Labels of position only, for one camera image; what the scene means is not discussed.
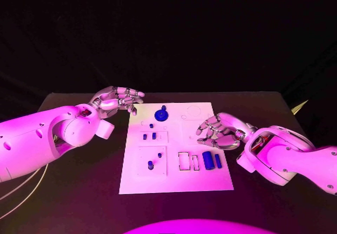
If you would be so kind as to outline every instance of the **blue object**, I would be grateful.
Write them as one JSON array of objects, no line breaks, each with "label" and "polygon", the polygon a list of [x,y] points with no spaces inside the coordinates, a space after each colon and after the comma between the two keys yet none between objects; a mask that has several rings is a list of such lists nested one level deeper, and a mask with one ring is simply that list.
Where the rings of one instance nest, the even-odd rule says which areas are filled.
[{"label": "blue object", "polygon": [[149,161],[147,167],[149,167],[150,170],[153,170],[153,168],[155,168],[155,166],[153,166],[153,161]]},{"label": "blue object", "polygon": [[215,158],[216,158],[216,166],[218,166],[218,168],[222,168],[224,166],[222,166],[219,154],[215,155]]},{"label": "blue object", "polygon": [[157,119],[157,121],[163,122],[168,120],[169,118],[169,113],[168,113],[168,107],[162,106],[162,110],[156,111],[155,113],[155,118]]},{"label": "blue object", "polygon": [[215,166],[215,162],[214,162],[214,158],[212,158],[212,154],[209,151],[202,153],[202,157],[204,157],[204,162],[205,162],[205,168],[206,170],[214,170],[216,168]]}]

